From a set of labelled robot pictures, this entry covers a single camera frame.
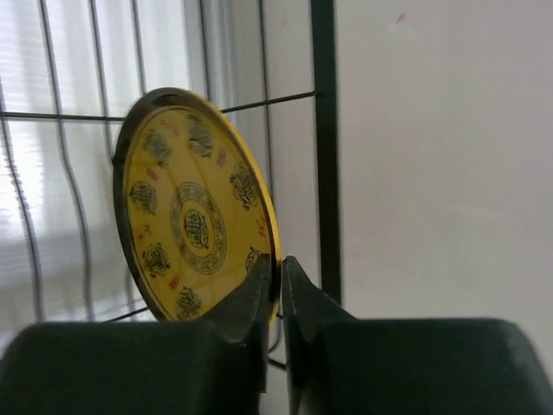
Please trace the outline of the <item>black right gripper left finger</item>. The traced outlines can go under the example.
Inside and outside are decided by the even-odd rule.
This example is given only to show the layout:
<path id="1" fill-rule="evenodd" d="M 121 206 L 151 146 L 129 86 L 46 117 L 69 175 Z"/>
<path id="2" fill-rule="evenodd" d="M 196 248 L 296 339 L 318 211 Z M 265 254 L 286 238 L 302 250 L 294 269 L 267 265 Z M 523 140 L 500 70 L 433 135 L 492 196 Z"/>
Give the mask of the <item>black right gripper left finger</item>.
<path id="1" fill-rule="evenodd" d="M 267 383 L 267 255 L 247 278 L 239 340 L 212 321 L 51 322 L 24 329 L 1 359 L 4 414 L 256 414 Z"/>

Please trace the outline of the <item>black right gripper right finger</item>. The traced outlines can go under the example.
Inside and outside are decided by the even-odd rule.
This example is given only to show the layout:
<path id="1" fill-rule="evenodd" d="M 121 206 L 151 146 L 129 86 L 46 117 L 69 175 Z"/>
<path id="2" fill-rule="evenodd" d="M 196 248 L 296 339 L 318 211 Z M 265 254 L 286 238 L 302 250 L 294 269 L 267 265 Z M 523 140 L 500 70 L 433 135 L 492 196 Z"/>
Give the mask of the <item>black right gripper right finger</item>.
<path id="1" fill-rule="evenodd" d="M 528 337 L 493 318 L 358 319 L 282 264 L 293 414 L 549 414 Z"/>

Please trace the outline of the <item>yellow patterned plate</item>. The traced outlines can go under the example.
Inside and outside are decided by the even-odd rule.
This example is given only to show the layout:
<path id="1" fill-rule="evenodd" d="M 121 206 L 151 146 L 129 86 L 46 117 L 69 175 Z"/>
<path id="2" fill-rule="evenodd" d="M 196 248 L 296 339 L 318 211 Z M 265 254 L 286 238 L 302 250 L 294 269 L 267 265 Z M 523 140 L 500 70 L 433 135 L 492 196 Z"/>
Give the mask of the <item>yellow patterned plate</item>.
<path id="1" fill-rule="evenodd" d="M 281 246 L 263 174 L 230 119 L 177 87 L 129 110 L 112 158 L 118 235 L 130 274 L 161 321 L 212 322 L 243 340 L 276 318 Z"/>

